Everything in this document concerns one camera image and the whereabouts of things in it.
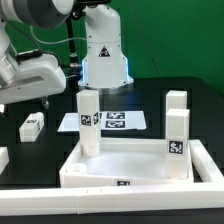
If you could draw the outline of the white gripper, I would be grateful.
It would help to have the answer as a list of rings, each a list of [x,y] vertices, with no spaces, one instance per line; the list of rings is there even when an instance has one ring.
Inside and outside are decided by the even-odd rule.
[[[0,104],[43,97],[41,104],[48,110],[47,96],[62,93],[65,87],[65,75],[52,54],[43,54],[20,65],[11,61],[0,65]]]

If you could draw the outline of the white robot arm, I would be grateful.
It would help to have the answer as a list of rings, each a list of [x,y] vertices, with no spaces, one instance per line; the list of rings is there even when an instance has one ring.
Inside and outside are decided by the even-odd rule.
[[[61,93],[66,77],[57,57],[41,48],[18,53],[5,31],[15,21],[52,29],[66,19],[85,19],[87,55],[78,85],[113,91],[133,83],[121,49],[119,14],[111,0],[0,0],[0,104]]]

